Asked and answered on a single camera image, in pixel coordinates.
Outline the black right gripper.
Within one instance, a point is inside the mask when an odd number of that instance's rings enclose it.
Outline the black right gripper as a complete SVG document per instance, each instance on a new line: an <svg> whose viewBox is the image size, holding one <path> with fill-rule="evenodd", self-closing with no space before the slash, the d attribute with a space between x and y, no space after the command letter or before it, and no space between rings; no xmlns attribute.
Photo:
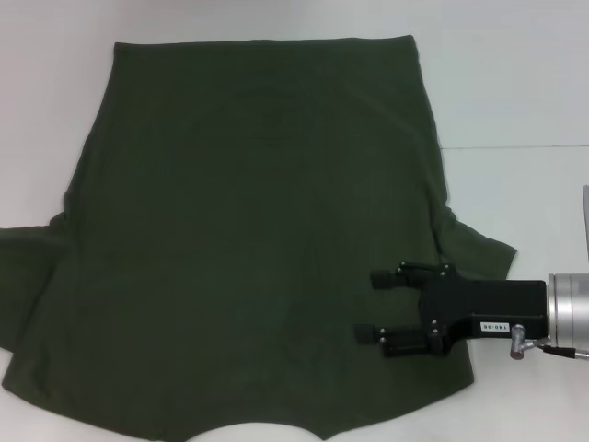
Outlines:
<svg viewBox="0 0 589 442"><path fill-rule="evenodd" d="M355 324L360 345L378 345L383 357L448 355L461 341L510 339L513 343L548 338L547 286L543 281L471 280L454 274L454 265L401 262L370 273L374 290L419 290L419 327Z"/></svg>

